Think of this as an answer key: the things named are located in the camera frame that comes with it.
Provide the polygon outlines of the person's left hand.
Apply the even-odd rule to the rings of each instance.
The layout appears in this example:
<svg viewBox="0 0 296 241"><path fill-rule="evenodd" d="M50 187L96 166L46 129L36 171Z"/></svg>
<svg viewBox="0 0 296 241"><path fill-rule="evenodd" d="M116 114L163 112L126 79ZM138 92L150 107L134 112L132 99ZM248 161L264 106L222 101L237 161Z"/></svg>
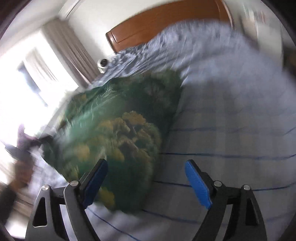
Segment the person's left hand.
<svg viewBox="0 0 296 241"><path fill-rule="evenodd" d="M33 168L33 162L17 161L15 163L15 177L9 184L14 192L19 192L29 185L33 174Z"/></svg>

